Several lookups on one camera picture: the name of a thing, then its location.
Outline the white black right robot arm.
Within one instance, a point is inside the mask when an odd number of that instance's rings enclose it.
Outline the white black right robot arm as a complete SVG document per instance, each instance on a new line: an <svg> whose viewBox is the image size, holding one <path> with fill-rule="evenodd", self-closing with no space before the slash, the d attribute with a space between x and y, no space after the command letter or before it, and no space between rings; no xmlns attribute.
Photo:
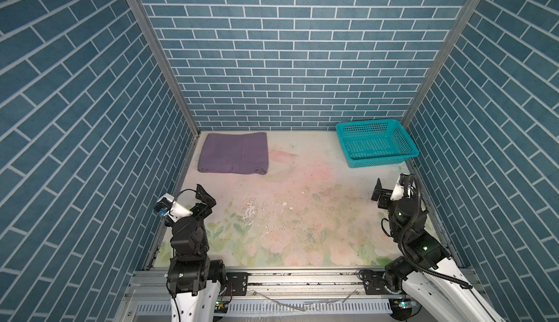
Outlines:
<svg viewBox="0 0 559 322"><path fill-rule="evenodd" d="M384 234L401 255L385 267L387 291L410 297L437 321L502 321L502 316L467 280L450 252L426 230L429 211L422 205L416 176L400 174L393 189L378 181L371 196L387 211Z"/></svg>

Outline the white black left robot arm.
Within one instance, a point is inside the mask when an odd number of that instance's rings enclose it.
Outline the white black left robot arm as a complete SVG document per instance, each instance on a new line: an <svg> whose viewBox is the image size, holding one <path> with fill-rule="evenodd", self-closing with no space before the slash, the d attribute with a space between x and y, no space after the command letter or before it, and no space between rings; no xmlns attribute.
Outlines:
<svg viewBox="0 0 559 322"><path fill-rule="evenodd" d="M164 223L172 230L173 257L167 272L172 321L213 321L215 306L227 283L222 260L212 260L205 219L215 199L202 185L192 190L197 202L186 208L166 194L161 199Z"/></svg>

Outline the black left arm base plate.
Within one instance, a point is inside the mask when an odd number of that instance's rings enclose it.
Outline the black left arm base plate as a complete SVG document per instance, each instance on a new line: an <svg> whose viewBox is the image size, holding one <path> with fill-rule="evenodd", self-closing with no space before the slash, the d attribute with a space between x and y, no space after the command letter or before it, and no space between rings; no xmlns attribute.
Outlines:
<svg viewBox="0 0 559 322"><path fill-rule="evenodd" d="M247 272L227 272L226 297L244 297L247 294L249 274Z"/></svg>

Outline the purple trousers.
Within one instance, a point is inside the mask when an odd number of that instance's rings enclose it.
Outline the purple trousers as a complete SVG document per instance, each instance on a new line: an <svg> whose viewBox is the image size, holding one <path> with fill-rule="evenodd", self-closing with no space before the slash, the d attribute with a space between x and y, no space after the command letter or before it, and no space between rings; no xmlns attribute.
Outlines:
<svg viewBox="0 0 559 322"><path fill-rule="evenodd" d="M201 173L266 175L269 150L266 133L208 134L199 155Z"/></svg>

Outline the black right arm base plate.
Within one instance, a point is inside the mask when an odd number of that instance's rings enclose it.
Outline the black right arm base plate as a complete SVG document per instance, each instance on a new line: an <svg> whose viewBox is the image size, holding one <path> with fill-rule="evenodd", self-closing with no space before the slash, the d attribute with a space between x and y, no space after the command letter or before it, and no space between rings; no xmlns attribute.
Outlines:
<svg viewBox="0 0 559 322"><path fill-rule="evenodd" d="M370 269L361 269L357 273L357 277L362 281L366 295L389 295L384 280L384 271L376 271Z"/></svg>

